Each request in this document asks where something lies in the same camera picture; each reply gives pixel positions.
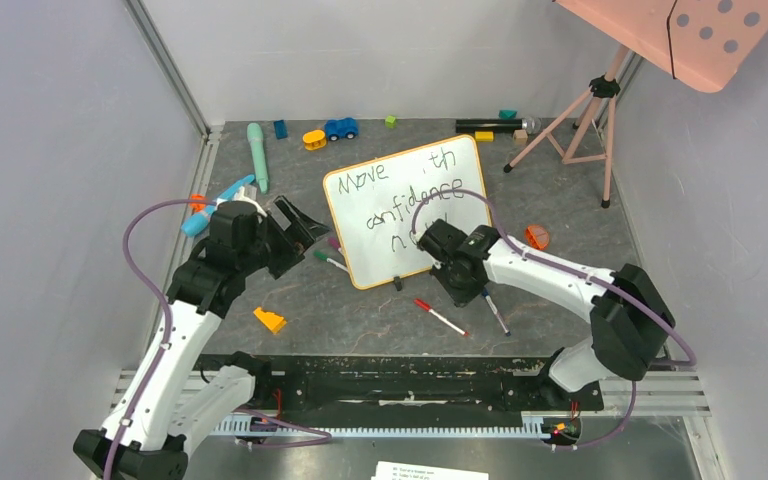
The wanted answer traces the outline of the orange framed whiteboard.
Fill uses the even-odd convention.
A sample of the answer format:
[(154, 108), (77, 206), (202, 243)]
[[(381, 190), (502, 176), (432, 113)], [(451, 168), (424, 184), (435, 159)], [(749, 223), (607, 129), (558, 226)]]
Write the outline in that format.
[(491, 222), (478, 146), (468, 135), (334, 170), (323, 189), (359, 290), (430, 269), (414, 237), (435, 220), (464, 232)]

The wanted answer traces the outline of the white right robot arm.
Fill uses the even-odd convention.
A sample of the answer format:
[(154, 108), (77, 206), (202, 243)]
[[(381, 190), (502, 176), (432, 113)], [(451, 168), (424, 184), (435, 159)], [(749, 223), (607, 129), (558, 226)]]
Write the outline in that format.
[(551, 408), (610, 376), (643, 379), (675, 326), (649, 275), (633, 264), (618, 271), (588, 267), (487, 225), (466, 234), (442, 219), (419, 236), (418, 247), (433, 259), (432, 276), (457, 306), (493, 283), (542, 297), (589, 324), (587, 339), (560, 349), (540, 372), (538, 396)]

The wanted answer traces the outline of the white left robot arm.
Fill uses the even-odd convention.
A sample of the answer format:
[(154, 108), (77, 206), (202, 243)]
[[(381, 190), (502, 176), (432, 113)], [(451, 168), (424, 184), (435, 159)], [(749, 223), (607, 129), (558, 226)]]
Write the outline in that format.
[(174, 272), (166, 292), (138, 278), (160, 300), (163, 320), (134, 379), (97, 429), (79, 432), (73, 451), (101, 479), (181, 479), (190, 457), (237, 408), (266, 405), (274, 394), (271, 365), (237, 352), (188, 401), (180, 400), (204, 346), (247, 278), (266, 270), (278, 279), (299, 264), (329, 229), (279, 196), (281, 226), (256, 201), (219, 204), (206, 235)]

